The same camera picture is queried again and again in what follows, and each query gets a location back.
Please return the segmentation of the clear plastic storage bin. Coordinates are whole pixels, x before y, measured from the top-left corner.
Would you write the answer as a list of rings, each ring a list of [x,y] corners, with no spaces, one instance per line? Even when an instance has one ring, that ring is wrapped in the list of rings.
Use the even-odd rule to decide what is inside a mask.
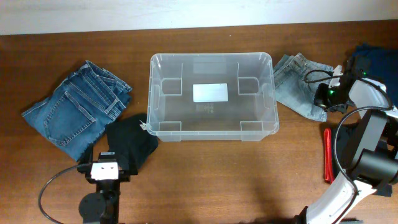
[[[196,103],[194,84],[226,83],[228,102]],[[265,52],[155,54],[147,131],[161,141],[260,141],[279,130],[272,58]]]

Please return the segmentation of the black garment with red trim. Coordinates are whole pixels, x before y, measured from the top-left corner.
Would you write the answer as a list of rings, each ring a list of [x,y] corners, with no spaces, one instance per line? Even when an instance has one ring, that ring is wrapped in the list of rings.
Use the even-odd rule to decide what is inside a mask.
[[[357,124],[348,124],[340,128],[340,133],[338,135],[338,146],[345,147],[348,139],[351,137],[352,133],[356,129]],[[336,179],[339,171],[336,166],[335,159],[333,158],[332,140],[335,137],[336,128],[326,127],[322,131],[323,137],[323,151],[324,151],[324,172],[323,177],[325,182],[332,184]]]

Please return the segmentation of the light grey jeans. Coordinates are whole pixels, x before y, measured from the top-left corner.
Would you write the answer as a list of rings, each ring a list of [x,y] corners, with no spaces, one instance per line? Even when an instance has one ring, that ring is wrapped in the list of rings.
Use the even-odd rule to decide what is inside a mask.
[[[284,55],[274,67],[275,97],[279,103],[304,118],[325,122],[327,113],[313,104],[319,82],[305,83],[303,78],[318,80],[328,77],[333,67],[306,59],[301,53]]]

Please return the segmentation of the white label in bin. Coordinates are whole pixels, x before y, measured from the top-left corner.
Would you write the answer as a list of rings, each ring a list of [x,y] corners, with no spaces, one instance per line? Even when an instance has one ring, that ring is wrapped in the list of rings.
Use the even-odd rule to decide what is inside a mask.
[[[194,84],[193,101],[196,103],[228,102],[226,83]]]

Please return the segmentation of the dark blue shirt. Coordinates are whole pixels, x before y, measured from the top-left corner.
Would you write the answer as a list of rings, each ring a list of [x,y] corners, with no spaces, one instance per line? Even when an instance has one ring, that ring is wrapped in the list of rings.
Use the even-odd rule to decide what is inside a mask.
[[[369,62],[369,66],[363,69],[365,77],[383,83],[392,103],[397,106],[397,49],[363,44],[355,48],[352,57],[358,55]]]

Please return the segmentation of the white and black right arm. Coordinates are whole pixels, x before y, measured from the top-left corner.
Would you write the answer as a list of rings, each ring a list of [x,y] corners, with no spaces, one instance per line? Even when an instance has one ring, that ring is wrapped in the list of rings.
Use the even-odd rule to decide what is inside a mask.
[[[344,113],[342,123],[354,113],[362,116],[341,152],[333,138],[338,174],[316,202],[294,216],[294,223],[340,223],[362,199],[397,183],[397,111],[385,85],[369,75],[370,64],[357,55],[340,74],[328,72],[330,84],[317,81],[314,105]]]

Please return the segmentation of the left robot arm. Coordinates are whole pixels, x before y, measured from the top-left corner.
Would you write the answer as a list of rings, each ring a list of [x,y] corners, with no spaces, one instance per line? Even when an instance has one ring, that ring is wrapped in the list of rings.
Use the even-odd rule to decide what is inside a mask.
[[[114,152],[101,152],[98,160],[90,153],[79,163],[77,171],[96,185],[93,193],[80,201],[78,211],[83,223],[118,224],[120,185],[130,181],[129,172],[119,168]]]

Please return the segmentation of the folded black Nike garment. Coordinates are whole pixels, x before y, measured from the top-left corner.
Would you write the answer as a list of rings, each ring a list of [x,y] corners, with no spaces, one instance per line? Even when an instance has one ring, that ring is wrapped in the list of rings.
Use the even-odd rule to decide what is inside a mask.
[[[129,175],[137,175],[159,145],[157,137],[146,130],[146,120],[145,113],[135,114],[105,128],[109,152],[115,153],[119,167]]]

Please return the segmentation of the folded blue denim jeans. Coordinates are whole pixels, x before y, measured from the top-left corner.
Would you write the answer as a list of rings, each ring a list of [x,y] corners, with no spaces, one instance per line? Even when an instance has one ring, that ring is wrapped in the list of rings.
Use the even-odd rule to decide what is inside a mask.
[[[127,108],[132,87],[90,61],[22,113],[46,140],[78,161]]]

